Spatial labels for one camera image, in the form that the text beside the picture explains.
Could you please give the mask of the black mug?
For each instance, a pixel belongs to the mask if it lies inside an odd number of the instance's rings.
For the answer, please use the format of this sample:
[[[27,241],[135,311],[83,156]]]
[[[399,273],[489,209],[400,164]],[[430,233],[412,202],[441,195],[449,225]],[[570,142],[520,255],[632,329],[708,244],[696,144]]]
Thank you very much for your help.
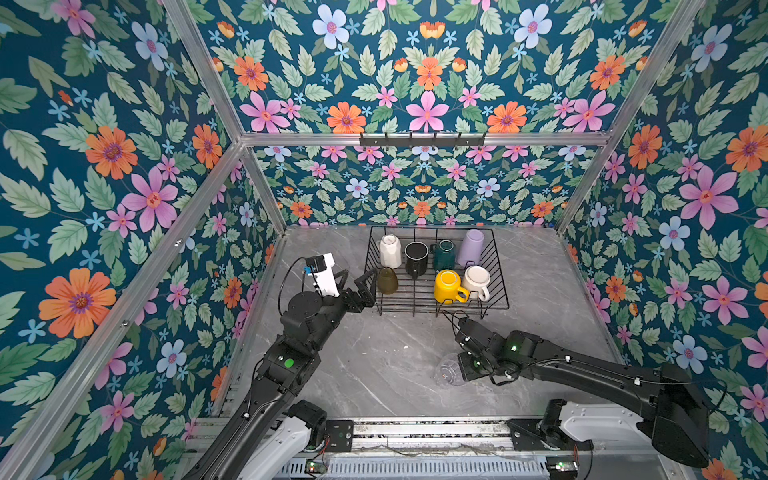
[[[428,268],[429,247],[420,241],[412,241],[405,247],[405,269],[411,279],[417,279]]]

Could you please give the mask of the white mug red inside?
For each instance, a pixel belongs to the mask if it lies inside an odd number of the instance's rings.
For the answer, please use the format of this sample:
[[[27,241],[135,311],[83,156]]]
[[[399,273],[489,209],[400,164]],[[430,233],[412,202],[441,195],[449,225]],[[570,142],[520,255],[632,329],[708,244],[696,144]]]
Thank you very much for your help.
[[[489,286],[491,282],[490,273],[479,265],[472,265],[466,268],[462,287],[475,295],[478,301],[487,302],[490,299]]]

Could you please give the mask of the clear glass cup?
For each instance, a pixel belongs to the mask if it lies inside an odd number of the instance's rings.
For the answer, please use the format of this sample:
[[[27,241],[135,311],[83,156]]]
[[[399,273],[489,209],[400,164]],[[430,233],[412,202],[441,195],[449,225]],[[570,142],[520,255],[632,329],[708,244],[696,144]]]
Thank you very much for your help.
[[[462,386],[465,383],[457,353],[445,355],[439,361],[435,368],[434,380],[440,386]]]

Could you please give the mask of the lilac cup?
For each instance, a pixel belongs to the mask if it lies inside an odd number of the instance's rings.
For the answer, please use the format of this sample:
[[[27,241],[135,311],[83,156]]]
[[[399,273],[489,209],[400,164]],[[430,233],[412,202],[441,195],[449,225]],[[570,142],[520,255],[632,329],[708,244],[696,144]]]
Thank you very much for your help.
[[[456,256],[456,264],[460,268],[479,265],[484,246],[485,235],[481,230],[467,230]]]

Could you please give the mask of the olive glass cup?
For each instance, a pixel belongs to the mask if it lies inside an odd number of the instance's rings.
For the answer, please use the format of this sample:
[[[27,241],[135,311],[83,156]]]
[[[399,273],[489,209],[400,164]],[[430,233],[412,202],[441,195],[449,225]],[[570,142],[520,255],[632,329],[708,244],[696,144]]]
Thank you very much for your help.
[[[399,280],[396,271],[391,267],[383,267],[377,276],[377,286],[383,295],[392,295],[398,291]]]

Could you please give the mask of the cream white mug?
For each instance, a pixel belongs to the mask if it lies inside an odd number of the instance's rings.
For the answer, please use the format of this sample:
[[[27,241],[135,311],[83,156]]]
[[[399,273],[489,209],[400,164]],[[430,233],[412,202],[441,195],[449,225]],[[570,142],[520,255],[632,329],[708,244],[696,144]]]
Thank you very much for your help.
[[[384,235],[379,243],[379,251],[383,267],[397,269],[402,265],[402,246],[396,235]]]

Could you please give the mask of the green mug cream inside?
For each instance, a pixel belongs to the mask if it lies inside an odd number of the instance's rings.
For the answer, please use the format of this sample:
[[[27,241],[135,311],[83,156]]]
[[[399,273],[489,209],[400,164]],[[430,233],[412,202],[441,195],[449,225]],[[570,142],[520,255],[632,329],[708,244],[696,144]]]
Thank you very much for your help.
[[[441,239],[430,246],[435,271],[452,270],[456,262],[456,245],[452,240]]]

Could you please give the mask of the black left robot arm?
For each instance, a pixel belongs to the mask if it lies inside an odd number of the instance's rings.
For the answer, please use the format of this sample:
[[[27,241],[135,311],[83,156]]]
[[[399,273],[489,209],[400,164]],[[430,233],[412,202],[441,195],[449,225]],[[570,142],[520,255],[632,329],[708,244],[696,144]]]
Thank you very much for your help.
[[[345,285],[348,272],[324,279],[338,289],[303,290],[281,313],[283,333],[252,374],[248,392],[186,479],[272,479],[291,459],[325,439],[326,412],[298,397],[321,363],[320,351],[348,313],[376,303],[377,270]]]

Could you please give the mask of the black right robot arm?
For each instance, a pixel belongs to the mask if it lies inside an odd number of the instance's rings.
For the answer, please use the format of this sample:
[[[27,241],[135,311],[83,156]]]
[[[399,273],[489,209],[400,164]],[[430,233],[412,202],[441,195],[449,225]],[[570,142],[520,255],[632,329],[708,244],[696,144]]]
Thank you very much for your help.
[[[453,325],[464,380],[525,378],[595,395],[639,415],[639,431],[658,453],[690,467],[709,464],[711,402],[680,367],[611,363],[520,330],[504,337],[468,317]]]

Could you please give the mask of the yellow mug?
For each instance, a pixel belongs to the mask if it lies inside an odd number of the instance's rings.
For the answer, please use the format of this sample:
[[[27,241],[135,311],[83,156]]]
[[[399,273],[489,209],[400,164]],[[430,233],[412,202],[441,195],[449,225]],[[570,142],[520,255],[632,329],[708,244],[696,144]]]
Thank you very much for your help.
[[[438,304],[467,303],[470,292],[462,286],[461,276],[454,270],[445,269],[437,273],[434,298]]]

